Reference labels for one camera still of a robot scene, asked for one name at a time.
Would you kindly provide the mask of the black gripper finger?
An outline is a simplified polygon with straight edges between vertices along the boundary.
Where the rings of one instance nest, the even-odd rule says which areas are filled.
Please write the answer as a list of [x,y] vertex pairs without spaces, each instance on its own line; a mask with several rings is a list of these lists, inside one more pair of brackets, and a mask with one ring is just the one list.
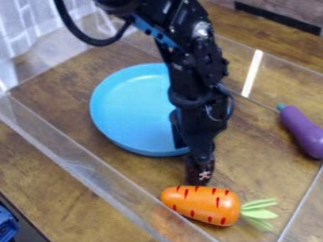
[[176,149],[184,148],[187,146],[183,135],[180,132],[179,120],[177,120],[177,111],[172,111],[169,114],[169,120],[172,125],[172,134],[173,134],[173,146]]
[[205,163],[196,163],[191,155],[184,157],[185,183],[207,185],[215,171],[215,158]]

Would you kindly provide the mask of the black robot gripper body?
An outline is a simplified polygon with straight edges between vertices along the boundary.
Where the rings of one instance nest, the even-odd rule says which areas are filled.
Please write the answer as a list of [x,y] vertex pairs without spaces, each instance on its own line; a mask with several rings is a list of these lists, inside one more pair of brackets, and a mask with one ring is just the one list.
[[213,139],[225,130],[235,109],[235,99],[227,88],[217,84],[200,102],[180,100],[169,94],[177,111],[183,140],[195,158],[209,158],[215,150]]

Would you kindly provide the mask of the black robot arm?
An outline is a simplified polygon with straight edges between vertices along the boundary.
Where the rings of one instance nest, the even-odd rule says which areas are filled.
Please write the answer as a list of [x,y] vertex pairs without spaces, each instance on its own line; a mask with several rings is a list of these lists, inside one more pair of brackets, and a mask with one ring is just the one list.
[[215,137],[225,130],[235,99],[221,80],[221,56],[208,13],[197,0],[93,0],[108,14],[152,36],[168,67],[173,144],[189,149],[185,182],[204,185],[215,171]]

